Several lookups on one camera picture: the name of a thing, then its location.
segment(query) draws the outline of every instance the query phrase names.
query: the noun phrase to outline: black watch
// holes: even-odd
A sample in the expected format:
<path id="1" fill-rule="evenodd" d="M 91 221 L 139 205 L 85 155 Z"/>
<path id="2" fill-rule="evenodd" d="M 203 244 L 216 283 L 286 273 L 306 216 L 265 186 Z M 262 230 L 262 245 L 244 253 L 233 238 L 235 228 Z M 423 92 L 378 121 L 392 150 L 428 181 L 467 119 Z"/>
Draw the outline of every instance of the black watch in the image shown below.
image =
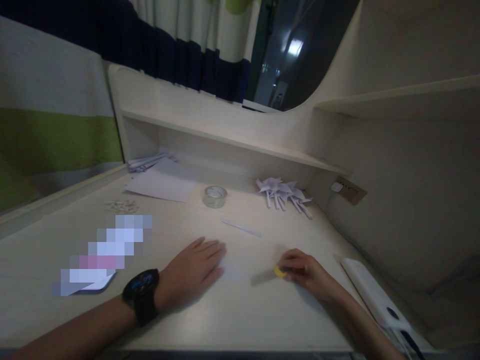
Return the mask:
<path id="1" fill-rule="evenodd" d="M 154 294 L 160 276 L 157 269 L 139 273 L 123 289 L 122 299 L 135 310 L 140 327 L 145 326 L 157 316 Z"/>

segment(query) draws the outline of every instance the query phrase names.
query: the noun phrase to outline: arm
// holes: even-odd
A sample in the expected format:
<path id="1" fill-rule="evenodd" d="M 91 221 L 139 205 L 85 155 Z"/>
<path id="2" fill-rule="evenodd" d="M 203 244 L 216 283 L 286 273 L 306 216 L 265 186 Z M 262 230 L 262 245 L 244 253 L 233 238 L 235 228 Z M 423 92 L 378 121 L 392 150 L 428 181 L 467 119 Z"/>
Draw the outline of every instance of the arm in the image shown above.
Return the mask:
<path id="1" fill-rule="evenodd" d="M 298 249 L 287 251 L 278 263 L 290 268 L 286 279 L 307 289 L 318 301 L 339 313 L 355 344 L 368 359 L 405 360 L 355 299 L 318 263 Z"/>
<path id="2" fill-rule="evenodd" d="M 204 240 L 187 246 L 160 272 L 154 295 L 158 313 L 190 304 L 223 274 L 217 266 L 225 244 Z M 118 295 L 27 344 L 12 359 L 91 359 L 137 326 L 134 310 Z"/>

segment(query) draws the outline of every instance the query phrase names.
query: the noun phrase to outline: plug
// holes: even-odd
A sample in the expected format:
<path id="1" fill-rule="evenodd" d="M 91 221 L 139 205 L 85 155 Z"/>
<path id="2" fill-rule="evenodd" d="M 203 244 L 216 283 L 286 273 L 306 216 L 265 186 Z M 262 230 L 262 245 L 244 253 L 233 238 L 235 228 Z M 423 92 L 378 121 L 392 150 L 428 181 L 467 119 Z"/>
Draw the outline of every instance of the plug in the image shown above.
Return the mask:
<path id="1" fill-rule="evenodd" d="M 334 193 L 339 193 L 342 189 L 344 188 L 344 186 L 339 183 L 338 181 L 335 181 L 332 185 L 331 185 L 331 190 L 334 192 Z"/>

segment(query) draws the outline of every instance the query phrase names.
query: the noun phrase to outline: person's right hand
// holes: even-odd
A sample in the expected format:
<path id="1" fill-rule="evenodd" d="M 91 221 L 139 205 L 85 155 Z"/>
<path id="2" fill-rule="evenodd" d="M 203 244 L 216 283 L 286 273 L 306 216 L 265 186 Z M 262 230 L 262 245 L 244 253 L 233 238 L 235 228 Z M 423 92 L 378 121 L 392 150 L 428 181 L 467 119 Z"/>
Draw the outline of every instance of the person's right hand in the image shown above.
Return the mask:
<path id="1" fill-rule="evenodd" d="M 307 289 L 319 301 L 338 302 L 349 297 L 349 293 L 313 256 L 296 248 L 284 253 L 278 266 L 289 268 L 285 279 Z"/>
<path id="2" fill-rule="evenodd" d="M 225 243 L 201 237 L 184 248 L 165 269 L 155 290 L 158 311 L 175 310 L 190 304 L 224 273 L 217 267 L 225 256 Z"/>

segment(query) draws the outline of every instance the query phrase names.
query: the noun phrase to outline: desk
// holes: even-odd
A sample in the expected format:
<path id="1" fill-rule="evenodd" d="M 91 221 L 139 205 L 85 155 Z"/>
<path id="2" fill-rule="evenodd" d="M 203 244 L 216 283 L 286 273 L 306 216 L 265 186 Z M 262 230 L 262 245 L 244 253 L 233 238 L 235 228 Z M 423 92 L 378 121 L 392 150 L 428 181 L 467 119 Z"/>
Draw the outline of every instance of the desk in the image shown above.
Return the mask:
<path id="1" fill-rule="evenodd" d="M 226 242 L 225 273 L 198 302 L 138 330 L 116 345 L 124 350 L 232 350 L 350 352 L 352 347 L 328 313 L 303 289 L 275 279 L 256 287 L 250 277 L 274 263 L 279 246 L 313 255 L 357 300 L 339 260 L 360 256 L 312 203 L 313 220 L 289 203 L 286 212 L 267 209 L 255 193 L 254 179 L 200 169 L 200 179 L 186 203 L 125 193 L 132 177 L 119 170 L 116 179 L 0 242 L 0 347 L 20 347 L 73 317 L 111 299 L 145 269 L 163 269 L 200 236 Z M 228 190 L 225 206 L 202 202 L 205 187 Z M 120 270 L 108 289 L 96 295 L 52 297 L 60 269 L 69 255 L 85 255 L 86 241 L 105 228 L 105 202 L 134 199 L 136 214 L 152 215 L 152 241 Z M 262 233 L 258 238 L 221 223 L 225 218 Z M 414 336 L 421 348 L 431 346 Z"/>

